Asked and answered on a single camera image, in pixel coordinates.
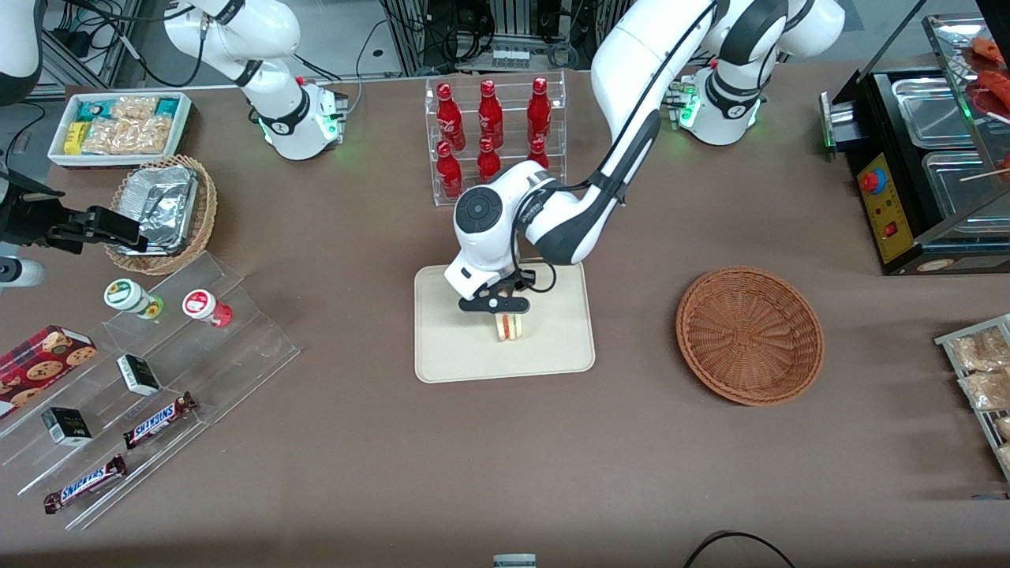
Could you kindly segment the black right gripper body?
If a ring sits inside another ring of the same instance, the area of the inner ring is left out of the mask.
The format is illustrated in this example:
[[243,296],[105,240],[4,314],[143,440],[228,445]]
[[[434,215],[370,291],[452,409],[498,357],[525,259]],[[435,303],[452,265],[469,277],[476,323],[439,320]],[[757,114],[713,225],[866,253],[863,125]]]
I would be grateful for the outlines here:
[[1,238],[16,247],[61,249],[73,255],[83,252],[84,229],[79,210],[62,205],[64,193],[48,189],[31,177],[2,170]]

